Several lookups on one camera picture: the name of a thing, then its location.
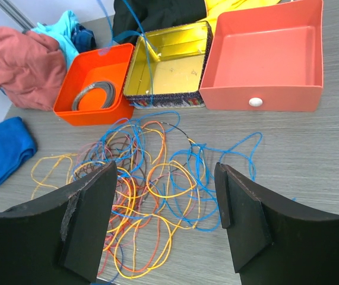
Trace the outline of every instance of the black cloth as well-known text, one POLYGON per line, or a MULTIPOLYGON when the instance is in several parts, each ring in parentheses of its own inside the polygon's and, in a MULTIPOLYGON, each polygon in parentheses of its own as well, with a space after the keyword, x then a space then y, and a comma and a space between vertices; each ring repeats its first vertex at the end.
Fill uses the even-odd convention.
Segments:
MULTIPOLYGON (((207 16, 204 0, 127 0, 137 15, 144 31, 153 31, 189 24, 207 16)), ((141 32, 123 0, 114 1, 114 37, 133 30, 141 32)), ((129 37, 119 43, 135 44, 137 37, 129 37)))

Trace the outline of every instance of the drawer knob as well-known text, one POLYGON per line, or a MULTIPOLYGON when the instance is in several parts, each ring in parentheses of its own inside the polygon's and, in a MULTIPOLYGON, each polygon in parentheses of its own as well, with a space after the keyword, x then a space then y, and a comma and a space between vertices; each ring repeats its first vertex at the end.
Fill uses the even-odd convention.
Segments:
POLYGON ((250 101, 248 101, 250 106, 252 107, 260 107, 263 104, 263 100, 257 97, 251 98, 250 101))

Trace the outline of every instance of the gray wire coil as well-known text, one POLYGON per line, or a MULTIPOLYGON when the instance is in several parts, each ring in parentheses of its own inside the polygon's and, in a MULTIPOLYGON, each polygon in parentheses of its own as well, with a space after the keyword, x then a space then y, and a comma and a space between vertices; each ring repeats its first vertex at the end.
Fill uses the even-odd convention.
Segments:
POLYGON ((115 101, 115 86, 110 81, 96 81, 89 86, 87 86, 84 90, 78 93, 75 97, 73 104, 72 104, 72 111, 78 110, 78 104, 80 103, 81 99, 92 89, 100 88, 106 92, 106 100, 104 101, 101 109, 109 108, 113 105, 115 101))

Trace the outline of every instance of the orange box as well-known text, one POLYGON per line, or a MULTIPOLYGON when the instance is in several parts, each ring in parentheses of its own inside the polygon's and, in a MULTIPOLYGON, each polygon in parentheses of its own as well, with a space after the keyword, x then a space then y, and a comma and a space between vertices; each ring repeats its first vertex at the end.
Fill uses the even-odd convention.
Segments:
POLYGON ((130 43, 112 46, 107 53, 100 50, 79 54, 62 83, 53 111, 73 126, 113 124, 122 118, 130 119, 134 107, 122 94, 126 73, 134 46, 130 43), (78 93, 96 81, 110 81, 115 86, 115 101, 109 108, 101 109, 106 93, 101 89, 90 90, 72 111, 78 93))
POLYGON ((225 12, 200 87, 212 110, 311 112, 324 82, 322 0, 225 12))

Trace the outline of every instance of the table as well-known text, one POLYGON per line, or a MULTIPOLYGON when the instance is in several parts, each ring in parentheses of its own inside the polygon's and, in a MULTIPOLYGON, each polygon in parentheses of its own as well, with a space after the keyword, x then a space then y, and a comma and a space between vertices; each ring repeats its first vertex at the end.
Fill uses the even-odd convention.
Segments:
MULTIPOLYGON (((105 20, 89 23, 89 28, 105 33, 105 20)), ((256 181, 288 198, 320 210, 339 214, 339 0, 326 0, 324 8, 325 90, 318 110, 314 113, 228 112, 203 109, 179 109, 181 128, 199 143, 211 147, 229 148, 248 134, 260 131, 264 135, 254 162, 256 181)), ((147 110, 136 110, 134 117, 147 110)), ((33 134, 37 154, 27 161, 0 187, 0 211, 28 201, 35 183, 30 171, 41 157, 76 152, 82 145, 96 141, 108 126, 75 128, 52 112, 21 110, 12 107, 8 117, 21 116, 33 134)), ((180 132, 169 136, 169 152, 184 147, 180 132)), ((255 141, 240 147, 249 153, 255 141)), ((210 166, 215 162, 210 156, 210 166)), ((248 174, 247 162, 228 157, 225 163, 248 174)), ((52 167, 42 165, 37 177, 42 179, 52 167)), ((53 173, 50 183, 65 183, 65 168, 53 173)), ((47 193, 42 189, 39 195, 47 193)), ((153 239, 155 232, 141 231, 140 238, 153 239)), ((113 276, 115 269, 103 277, 113 276)), ((119 284, 240 284, 233 273, 232 258, 226 232, 212 233, 195 230, 178 232, 167 263, 158 270, 136 280, 118 278, 119 284)))

